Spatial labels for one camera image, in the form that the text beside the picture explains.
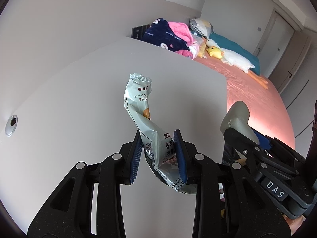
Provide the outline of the person's right hand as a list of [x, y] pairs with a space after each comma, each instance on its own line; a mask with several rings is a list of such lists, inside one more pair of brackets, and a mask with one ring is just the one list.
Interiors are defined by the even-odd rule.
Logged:
[[306, 220], [306, 218], [303, 215], [301, 215], [300, 217], [296, 219], [290, 219], [286, 215], [283, 214], [283, 218], [285, 219], [285, 221], [290, 227], [291, 235], [293, 235]]

